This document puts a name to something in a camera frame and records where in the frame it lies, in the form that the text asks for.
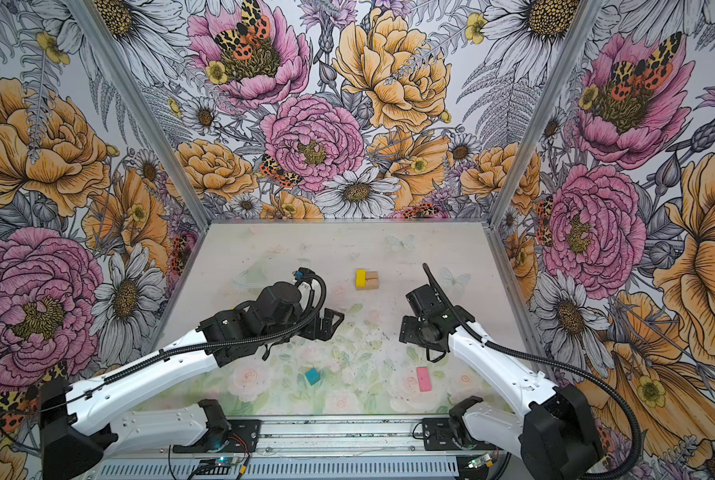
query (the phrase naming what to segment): wall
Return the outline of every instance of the wall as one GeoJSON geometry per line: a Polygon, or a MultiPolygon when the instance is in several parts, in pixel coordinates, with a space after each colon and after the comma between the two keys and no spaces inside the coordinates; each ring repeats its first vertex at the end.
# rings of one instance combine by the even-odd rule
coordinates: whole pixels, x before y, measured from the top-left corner
{"type": "MultiPolygon", "coordinates": [[[[175,194],[64,6],[0,0],[0,412],[150,350],[199,239],[175,194]]],[[[41,478],[35,424],[0,415],[0,478],[41,478]]]]}
{"type": "MultiPolygon", "coordinates": [[[[630,477],[715,479],[715,0],[605,11],[610,34],[590,35],[535,146],[530,208],[497,227],[546,354],[635,410],[630,477]],[[622,84],[643,60],[667,66],[622,84]]],[[[619,408],[557,376],[590,400],[604,466],[621,463],[619,408]]]]}
{"type": "Polygon", "coordinates": [[[487,216],[579,2],[491,3],[96,1],[223,219],[487,216]]]}

